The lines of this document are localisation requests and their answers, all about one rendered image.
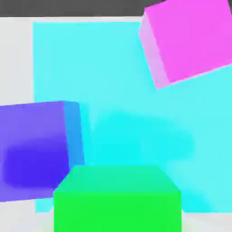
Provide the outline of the large cyan box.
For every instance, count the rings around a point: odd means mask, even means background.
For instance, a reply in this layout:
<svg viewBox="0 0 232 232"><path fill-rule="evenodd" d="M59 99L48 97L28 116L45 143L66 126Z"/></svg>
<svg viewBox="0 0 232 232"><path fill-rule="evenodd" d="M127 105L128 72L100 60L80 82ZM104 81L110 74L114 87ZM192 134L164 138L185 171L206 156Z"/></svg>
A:
<svg viewBox="0 0 232 232"><path fill-rule="evenodd" d="M189 213L232 213L232 65L157 90L138 22L33 23L34 100L80 103L86 164L156 164Z"/></svg>

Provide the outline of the small purple cube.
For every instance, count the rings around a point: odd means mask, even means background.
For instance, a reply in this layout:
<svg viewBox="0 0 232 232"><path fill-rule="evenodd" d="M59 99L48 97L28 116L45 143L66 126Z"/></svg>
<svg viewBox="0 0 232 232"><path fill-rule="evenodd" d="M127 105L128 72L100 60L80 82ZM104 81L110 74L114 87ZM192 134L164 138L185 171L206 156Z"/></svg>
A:
<svg viewBox="0 0 232 232"><path fill-rule="evenodd" d="M81 164L77 102L0 106L0 202L51 198L73 166Z"/></svg>

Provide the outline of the small green cube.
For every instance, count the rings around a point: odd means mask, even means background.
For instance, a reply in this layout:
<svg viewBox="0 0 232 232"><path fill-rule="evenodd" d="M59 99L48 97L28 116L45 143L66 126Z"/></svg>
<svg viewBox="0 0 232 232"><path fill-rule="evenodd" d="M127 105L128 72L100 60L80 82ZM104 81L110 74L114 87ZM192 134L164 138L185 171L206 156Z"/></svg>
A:
<svg viewBox="0 0 232 232"><path fill-rule="evenodd" d="M181 192L156 165L77 165L54 192L54 232L182 232Z"/></svg>

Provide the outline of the small magenta cube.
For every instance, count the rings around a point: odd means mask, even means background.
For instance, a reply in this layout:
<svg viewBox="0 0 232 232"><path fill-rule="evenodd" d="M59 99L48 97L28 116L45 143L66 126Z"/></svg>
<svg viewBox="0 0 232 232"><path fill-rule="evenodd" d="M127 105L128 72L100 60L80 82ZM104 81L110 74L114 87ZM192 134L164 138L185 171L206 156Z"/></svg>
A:
<svg viewBox="0 0 232 232"><path fill-rule="evenodd" d="M148 6L139 37L157 89L232 64L228 0L165 0Z"/></svg>

